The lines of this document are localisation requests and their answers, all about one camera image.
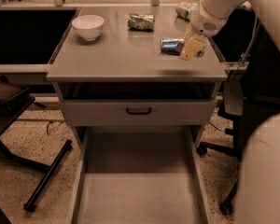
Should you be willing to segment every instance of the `tile floor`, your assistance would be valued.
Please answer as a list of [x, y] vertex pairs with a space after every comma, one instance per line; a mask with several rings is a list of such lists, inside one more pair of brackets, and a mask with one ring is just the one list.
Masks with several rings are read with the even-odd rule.
[[79, 224], [201, 224], [181, 133], [96, 133], [89, 153]]
[[[28, 213], [22, 208], [42, 178], [42, 174], [0, 161], [0, 207], [12, 224], [64, 224], [66, 221], [79, 148], [70, 128], [63, 122], [56, 104], [44, 98], [41, 102], [48, 105], [47, 109], [32, 107], [31, 110], [25, 111], [20, 120], [14, 122], [3, 134], [2, 140], [15, 154], [46, 164], [53, 162], [67, 139], [73, 140], [73, 148], [65, 155], [48, 182], [36, 202], [36, 210], [33, 213]], [[211, 119], [212, 124], [220, 130], [231, 126], [229, 121], [219, 118], [216, 112]], [[210, 124], [205, 127], [203, 140], [231, 146], [231, 137]], [[233, 223], [233, 216], [222, 216], [218, 206], [237, 179], [237, 160], [210, 150], [200, 161], [213, 222]]]

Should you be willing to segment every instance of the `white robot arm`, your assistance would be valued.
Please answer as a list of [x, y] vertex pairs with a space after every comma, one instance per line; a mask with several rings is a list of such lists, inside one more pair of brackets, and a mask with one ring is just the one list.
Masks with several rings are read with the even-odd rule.
[[228, 17], [244, 1], [249, 1], [261, 23], [280, 50], [280, 0], [200, 0], [191, 14], [194, 34], [207, 37], [217, 34]]

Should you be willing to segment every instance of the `drawer front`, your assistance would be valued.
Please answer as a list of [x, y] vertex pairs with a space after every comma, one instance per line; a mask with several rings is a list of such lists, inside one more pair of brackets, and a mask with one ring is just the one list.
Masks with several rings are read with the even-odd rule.
[[200, 125], [210, 120], [215, 105], [216, 100], [60, 102], [71, 126]]

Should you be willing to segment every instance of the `ceramic bowl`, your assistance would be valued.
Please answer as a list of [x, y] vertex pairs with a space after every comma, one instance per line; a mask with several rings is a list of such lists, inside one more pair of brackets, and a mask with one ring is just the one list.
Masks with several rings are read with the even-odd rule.
[[96, 40], [103, 31], [104, 19], [96, 15], [77, 17], [72, 21], [76, 33], [87, 41]]

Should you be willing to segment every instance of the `table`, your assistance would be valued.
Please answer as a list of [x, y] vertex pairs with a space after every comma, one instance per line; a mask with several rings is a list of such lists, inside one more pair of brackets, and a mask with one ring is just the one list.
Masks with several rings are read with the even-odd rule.
[[[129, 30], [129, 13], [154, 14], [154, 31]], [[177, 17], [175, 6], [83, 7], [78, 16], [87, 14], [104, 18], [102, 35], [94, 42], [87, 42], [69, 27], [47, 75], [58, 94], [64, 120], [81, 148], [72, 216], [77, 210], [85, 173], [88, 130], [170, 132], [186, 127], [190, 149], [195, 148], [216, 107], [220, 84], [227, 79], [210, 43], [204, 56], [190, 61], [160, 54], [161, 39], [182, 38], [188, 26], [188, 21]], [[200, 196], [205, 199], [197, 165], [195, 172]], [[207, 207], [204, 209], [208, 219]]]

